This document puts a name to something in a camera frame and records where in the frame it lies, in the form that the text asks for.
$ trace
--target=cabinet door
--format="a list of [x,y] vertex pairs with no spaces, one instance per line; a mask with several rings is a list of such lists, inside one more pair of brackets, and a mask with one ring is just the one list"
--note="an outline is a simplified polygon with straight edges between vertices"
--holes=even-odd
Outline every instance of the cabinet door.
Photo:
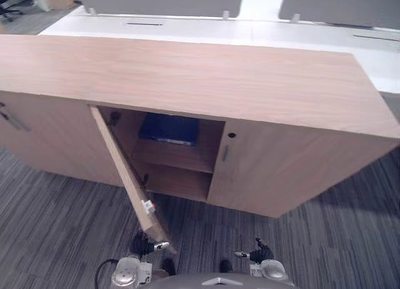
[[15,93],[0,93],[0,102],[30,129],[16,129],[2,119],[0,145],[27,164],[61,175],[122,185],[88,105]]
[[[94,119],[96,120],[99,131],[103,136],[104,142],[106,143],[112,159],[114,160],[119,175],[121,176],[122,182],[124,183],[125,189],[128,193],[129,199],[131,200],[141,228],[146,234],[156,241],[169,241],[167,233],[161,226],[156,214],[148,213],[146,211],[143,202],[147,201],[148,198],[141,188],[141,181],[134,175],[128,160],[124,156],[124,152],[122,152],[117,140],[114,138],[110,129],[106,125],[100,110],[93,106],[91,111]],[[170,250],[175,252],[175,249],[172,246],[170,246]]]
[[397,144],[362,134],[228,120],[207,202],[279,217]]

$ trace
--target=cable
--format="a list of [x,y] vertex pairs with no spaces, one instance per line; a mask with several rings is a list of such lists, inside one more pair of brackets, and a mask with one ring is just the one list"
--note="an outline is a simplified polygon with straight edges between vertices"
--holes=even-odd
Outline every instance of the cable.
[[99,273],[100,273],[100,269],[107,263],[111,262],[112,264],[117,264],[118,260],[115,259],[107,259],[106,261],[102,262],[99,267],[96,270],[96,275],[94,276],[94,287],[95,289],[99,289]]

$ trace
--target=gray carpet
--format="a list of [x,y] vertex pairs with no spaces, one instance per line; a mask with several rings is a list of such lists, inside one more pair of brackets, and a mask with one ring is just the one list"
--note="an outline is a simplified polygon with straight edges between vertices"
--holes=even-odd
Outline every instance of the gray carpet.
[[14,20],[13,22],[9,22],[3,16],[0,16],[0,21],[8,34],[38,34],[76,9],[76,6],[70,9],[52,10],[45,13],[39,8],[32,7],[32,1],[25,1],[10,7],[10,9],[18,9],[24,15],[10,14],[9,16]]
[[[35,34],[69,12],[33,11],[3,21],[7,30]],[[398,95],[384,98],[399,114]],[[154,200],[178,249],[178,273],[217,271],[222,258],[246,270],[232,252],[252,250],[260,236],[301,288],[398,289],[399,170],[397,149],[279,219]],[[0,148],[0,288],[93,288],[97,266],[126,255],[137,229],[124,189],[39,171]],[[166,256],[149,260],[159,266]],[[100,288],[108,288],[111,271],[103,271]]]

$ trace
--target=light wood panel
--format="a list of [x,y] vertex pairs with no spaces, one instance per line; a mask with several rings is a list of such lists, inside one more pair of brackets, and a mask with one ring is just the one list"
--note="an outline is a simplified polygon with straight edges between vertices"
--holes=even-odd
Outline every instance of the light wood panel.
[[212,175],[170,166],[141,164],[140,174],[148,174],[146,189],[150,192],[206,201]]
[[0,53],[5,91],[400,138],[350,54],[13,35],[0,37]]
[[222,121],[201,119],[195,146],[139,139],[132,157],[147,163],[212,173],[223,129]]
[[0,102],[31,131],[16,130],[3,119],[0,145],[34,167],[121,186],[121,179],[82,101],[0,92]]
[[100,133],[107,145],[107,148],[111,154],[111,157],[116,165],[118,173],[124,183],[125,189],[131,200],[133,208],[135,210],[137,219],[141,225],[141,228],[145,233],[147,233],[151,238],[156,241],[168,240],[168,236],[164,229],[161,227],[155,214],[147,214],[143,207],[142,201],[147,201],[147,196],[144,194],[138,180],[133,175],[127,159],[124,157],[120,150],[120,147],[116,143],[113,135],[108,129],[106,123],[101,116],[101,113],[97,107],[92,106],[91,112],[93,118],[96,120],[97,126]]
[[[235,138],[228,137],[231,132]],[[230,120],[207,202],[279,217],[398,144],[396,139]]]

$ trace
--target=cabinet top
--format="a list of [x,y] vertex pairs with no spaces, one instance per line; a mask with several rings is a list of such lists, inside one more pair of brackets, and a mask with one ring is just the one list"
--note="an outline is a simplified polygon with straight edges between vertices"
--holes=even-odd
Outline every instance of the cabinet top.
[[351,54],[64,36],[0,36],[0,90],[400,138]]

